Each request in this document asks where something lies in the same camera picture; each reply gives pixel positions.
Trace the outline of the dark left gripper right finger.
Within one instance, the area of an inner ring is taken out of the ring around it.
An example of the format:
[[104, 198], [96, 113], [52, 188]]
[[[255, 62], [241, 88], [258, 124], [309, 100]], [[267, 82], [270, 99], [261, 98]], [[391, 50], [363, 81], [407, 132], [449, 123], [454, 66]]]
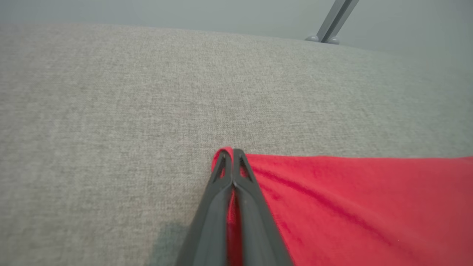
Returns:
[[289, 251], [241, 149], [233, 150], [233, 184], [241, 215], [243, 265], [292, 266]]

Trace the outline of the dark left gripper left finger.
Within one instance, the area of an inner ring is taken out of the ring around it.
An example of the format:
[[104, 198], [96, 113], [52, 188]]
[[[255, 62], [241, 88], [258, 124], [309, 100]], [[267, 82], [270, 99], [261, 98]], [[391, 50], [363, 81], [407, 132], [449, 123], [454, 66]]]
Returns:
[[226, 266], [227, 213], [232, 195], [232, 159], [218, 154], [198, 210], [180, 249], [178, 266]]

